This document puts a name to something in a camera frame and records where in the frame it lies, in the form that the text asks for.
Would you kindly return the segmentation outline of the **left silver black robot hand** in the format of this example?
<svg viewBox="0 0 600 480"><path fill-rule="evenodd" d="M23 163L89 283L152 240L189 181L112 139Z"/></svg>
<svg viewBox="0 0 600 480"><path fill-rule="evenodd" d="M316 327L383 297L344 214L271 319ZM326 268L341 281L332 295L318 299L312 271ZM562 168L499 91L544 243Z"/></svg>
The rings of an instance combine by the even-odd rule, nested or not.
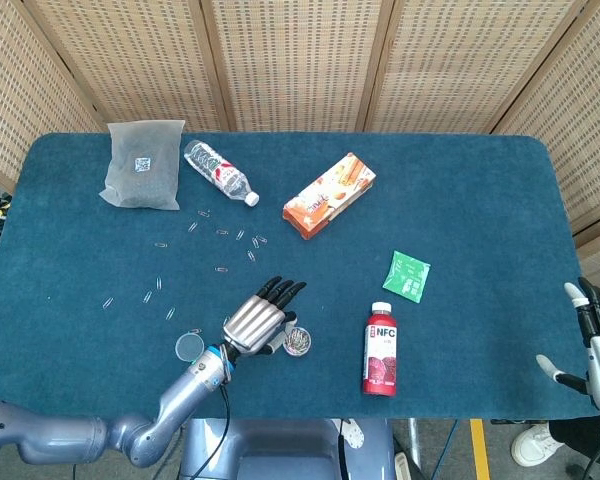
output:
<svg viewBox="0 0 600 480"><path fill-rule="evenodd" d="M241 356L274 353L296 326L297 314L286 307L305 286L276 276L249 297L223 326L219 349L226 359L235 364Z"/></svg>

